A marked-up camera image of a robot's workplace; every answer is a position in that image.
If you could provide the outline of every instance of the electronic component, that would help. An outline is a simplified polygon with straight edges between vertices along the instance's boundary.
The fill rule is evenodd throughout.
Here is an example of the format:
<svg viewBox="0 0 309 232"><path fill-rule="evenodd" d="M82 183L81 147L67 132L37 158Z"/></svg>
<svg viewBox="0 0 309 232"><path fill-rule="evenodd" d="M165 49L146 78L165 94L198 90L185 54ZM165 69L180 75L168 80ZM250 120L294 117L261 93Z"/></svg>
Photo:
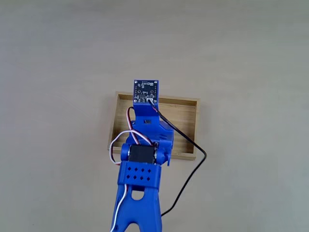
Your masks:
<svg viewBox="0 0 309 232"><path fill-rule="evenodd" d="M128 160L140 163L155 163L155 147L145 145L132 145Z"/></svg>
<svg viewBox="0 0 309 232"><path fill-rule="evenodd" d="M158 81L156 80L136 80L134 81L133 101L138 103L148 103L148 100L157 102Z"/></svg>

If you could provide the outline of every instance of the cable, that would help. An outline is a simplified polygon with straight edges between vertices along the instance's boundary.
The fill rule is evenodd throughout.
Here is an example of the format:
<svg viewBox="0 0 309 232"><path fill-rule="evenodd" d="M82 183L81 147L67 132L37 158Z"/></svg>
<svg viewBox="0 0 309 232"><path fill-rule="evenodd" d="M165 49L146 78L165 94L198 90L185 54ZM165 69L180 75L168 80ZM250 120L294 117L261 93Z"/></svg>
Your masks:
<svg viewBox="0 0 309 232"><path fill-rule="evenodd" d="M116 165L120 165L121 162L115 161L115 159L112 155L112 147L113 147L113 144L116 142L116 140L124 133L135 133L138 136L140 136L142 139L144 139L147 143L149 143L150 146L153 146L153 143L151 142L151 140L149 138L147 138L145 135L143 135L142 133L138 132L137 130L127 130L127 131L124 130L123 132L119 133L119 135L117 135L117 137L110 144L110 159Z"/></svg>
<svg viewBox="0 0 309 232"><path fill-rule="evenodd" d="M110 232L113 232L113 230L115 229L118 211L119 211L119 208L120 208L121 203L124 201L124 199L125 199L125 197L126 197L126 193L127 193L127 185L125 184L125 191L124 191L124 194L123 194L123 196L122 196L120 202L119 202L118 205L117 205L116 212L115 212L115 217L114 217L114 224L113 224L112 229L111 229Z"/></svg>
<svg viewBox="0 0 309 232"><path fill-rule="evenodd" d="M132 122L131 122L131 119L130 119L130 109L134 109L132 106L129 107L127 110L126 110L126 120L127 120L127 124L129 125L129 129L130 130L133 130L133 126L132 126ZM134 141L136 144L140 144L139 140L137 139L136 135L134 133L131 133Z"/></svg>
<svg viewBox="0 0 309 232"><path fill-rule="evenodd" d="M169 124L170 127L172 127L175 131L177 131L182 137L184 137L186 140L188 140L190 143L192 143L198 150L200 150L203 154L204 157L203 159L200 161L200 163L198 163L198 165L195 167L195 169L191 172L191 174L189 175L189 177L187 178L187 180L185 181L182 189L180 190L180 192L178 193L173 205L171 206L171 208L169 208L167 211L165 211L164 213L161 214L161 216L164 216L165 214L167 214L168 212L170 212L176 205L177 201L180 198L180 195L182 194L184 188L186 187L186 185L188 184L188 182L190 181L191 177L193 176L193 174L197 171L197 169L201 166L201 164L205 161L206 157L207 157L207 153L206 151L204 151L199 145L197 145L192 139L190 139L187 135L185 135L181 130L179 130L176 126L174 126L170 121L168 121L168 119L166 117L164 117L161 112L158 110L158 108L155 107L155 104L153 103L152 100L148 100L148 102L150 103L150 105L153 107L153 109L158 113L158 115L160 116L160 118L165 121L167 124Z"/></svg>

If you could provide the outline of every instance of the white wire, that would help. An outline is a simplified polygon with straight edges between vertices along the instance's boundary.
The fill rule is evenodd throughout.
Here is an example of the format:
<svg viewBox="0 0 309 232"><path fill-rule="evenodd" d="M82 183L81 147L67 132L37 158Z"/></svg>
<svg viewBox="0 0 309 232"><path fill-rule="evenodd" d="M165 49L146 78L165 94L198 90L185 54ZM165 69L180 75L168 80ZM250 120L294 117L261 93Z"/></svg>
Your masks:
<svg viewBox="0 0 309 232"><path fill-rule="evenodd" d="M113 224L112 229L111 229L110 232L112 232L112 231L115 229L118 211L119 211L119 208L120 208L121 203L124 201L124 199L125 199L125 197L126 197L126 191L127 191L127 185L125 184L125 192L124 192L124 194L123 194L123 196L122 196L120 202L119 202L118 205L117 205L116 212L115 212L115 217L114 217L114 224Z"/></svg>
<svg viewBox="0 0 309 232"><path fill-rule="evenodd" d="M152 142L147 138L147 137L145 137L142 133L140 133L140 132L138 132L138 131L136 131L136 130L124 130L123 132L121 132L121 133L119 133L119 135L117 135L117 137L111 142L111 144L110 144L110 159L111 159L111 161L114 163L114 164L120 164L121 162L115 162L114 160L113 160L113 157L112 157L112 145L113 145L113 143L115 143L116 142L116 140L122 135L122 134L124 134L124 133L135 133L135 134L137 134L138 136L140 136L142 139L144 139L147 143L149 143L149 145L150 146L152 146L153 144L152 144Z"/></svg>
<svg viewBox="0 0 309 232"><path fill-rule="evenodd" d="M130 110L130 108L128 108L128 109L126 110L126 121L127 121L128 126L129 126L129 129L130 129L130 130L133 130L133 127L132 127L131 121L130 121L130 114L129 114L130 112L129 112L129 110ZM140 144L140 142L138 141L136 135L135 135L134 133L131 133L131 134L132 134L132 137L133 137L135 143L136 143L136 144Z"/></svg>

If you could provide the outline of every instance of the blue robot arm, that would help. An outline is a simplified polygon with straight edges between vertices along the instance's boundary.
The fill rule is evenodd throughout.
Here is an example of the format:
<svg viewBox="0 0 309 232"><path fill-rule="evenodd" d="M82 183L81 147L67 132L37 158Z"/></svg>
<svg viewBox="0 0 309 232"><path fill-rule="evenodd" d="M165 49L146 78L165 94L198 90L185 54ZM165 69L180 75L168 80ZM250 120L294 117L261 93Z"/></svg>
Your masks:
<svg viewBox="0 0 309 232"><path fill-rule="evenodd" d="M138 224L141 232L161 232L162 221L159 203L161 165L170 162L174 130L160 121L158 113L148 101L158 107L159 81L135 80L133 107L136 120L133 129L147 136L147 141L132 134L121 149L118 191L113 213L113 232L124 232L131 223ZM132 198L132 191L143 191L140 200Z"/></svg>

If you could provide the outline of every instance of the blue plastic part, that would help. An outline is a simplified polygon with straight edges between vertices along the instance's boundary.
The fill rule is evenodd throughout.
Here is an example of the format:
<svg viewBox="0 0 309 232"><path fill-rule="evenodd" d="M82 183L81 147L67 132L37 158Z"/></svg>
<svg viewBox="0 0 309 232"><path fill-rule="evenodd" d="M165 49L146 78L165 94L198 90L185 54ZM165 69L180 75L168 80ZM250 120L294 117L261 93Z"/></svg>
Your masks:
<svg viewBox="0 0 309 232"><path fill-rule="evenodd" d="M158 107L159 103L158 91L159 88L157 87L157 98L154 99L156 100L154 102L156 107ZM118 191L112 222L114 222L118 203L124 194L124 184L128 185L128 192L119 208L116 226L113 231L124 232L129 224L136 223L141 232L162 232L159 202L161 165L166 161L169 165L173 148L174 130L167 123L160 121L159 115L148 102L133 102L133 107L136 120L132 121L132 126L155 143L157 146L156 159L155 164L127 161L130 146L135 144L132 135L129 135L121 149L122 162L119 170ZM140 144L148 145L138 135L137 138ZM138 201L134 200L132 198L133 190L144 191L143 198Z"/></svg>
<svg viewBox="0 0 309 232"><path fill-rule="evenodd" d="M160 165L123 161L120 165L118 184L159 189L160 177Z"/></svg>
<svg viewBox="0 0 309 232"><path fill-rule="evenodd" d="M118 186L112 222L114 222L115 211L124 190L124 185ZM145 188L144 196L140 200L132 198L132 191L133 186L129 185L126 197L119 208L113 232L124 232L131 223L138 224L140 232L162 232L159 190Z"/></svg>
<svg viewBox="0 0 309 232"><path fill-rule="evenodd" d="M130 150L130 144L122 144L121 153L120 153L121 160L125 161L128 159L129 150Z"/></svg>

